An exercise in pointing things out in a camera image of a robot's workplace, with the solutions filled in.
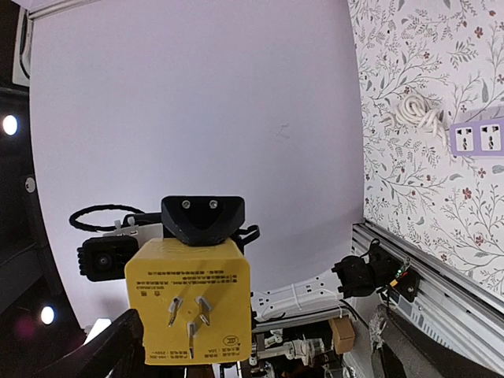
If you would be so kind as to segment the yellow cube plug adapter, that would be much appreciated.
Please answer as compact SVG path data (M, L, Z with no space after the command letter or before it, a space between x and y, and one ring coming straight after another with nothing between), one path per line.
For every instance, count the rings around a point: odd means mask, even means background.
M125 266L148 365L244 361L252 350L250 265L234 241L146 242Z

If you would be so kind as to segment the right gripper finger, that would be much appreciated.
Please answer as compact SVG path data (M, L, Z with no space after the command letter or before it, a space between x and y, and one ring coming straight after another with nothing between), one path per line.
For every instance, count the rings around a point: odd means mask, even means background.
M121 314L89 343L32 374L34 377L142 377L143 325L135 309Z

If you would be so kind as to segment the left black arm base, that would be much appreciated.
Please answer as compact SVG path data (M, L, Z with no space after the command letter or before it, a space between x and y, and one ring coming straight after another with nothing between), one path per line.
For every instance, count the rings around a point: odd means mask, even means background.
M412 269L410 257L395 258L374 238L369 245L369 263L378 292L392 289L412 303L417 297L421 276Z

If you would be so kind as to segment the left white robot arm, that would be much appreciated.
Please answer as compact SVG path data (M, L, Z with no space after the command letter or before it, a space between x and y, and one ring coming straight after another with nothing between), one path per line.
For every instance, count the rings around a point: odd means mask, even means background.
M239 196L176 196L161 200L165 237L191 247L221 246L232 241L243 253L261 231L245 223L245 201ZM253 292L252 314L257 322L325 311L346 298L367 297L377 289L377 276L365 256L346 256L315 277L290 285Z

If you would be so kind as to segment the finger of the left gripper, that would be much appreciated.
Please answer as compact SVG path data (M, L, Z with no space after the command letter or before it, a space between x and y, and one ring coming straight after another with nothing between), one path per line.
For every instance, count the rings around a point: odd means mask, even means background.
M216 246L245 222L245 201L239 196L170 195L161 200L165 234L187 246Z

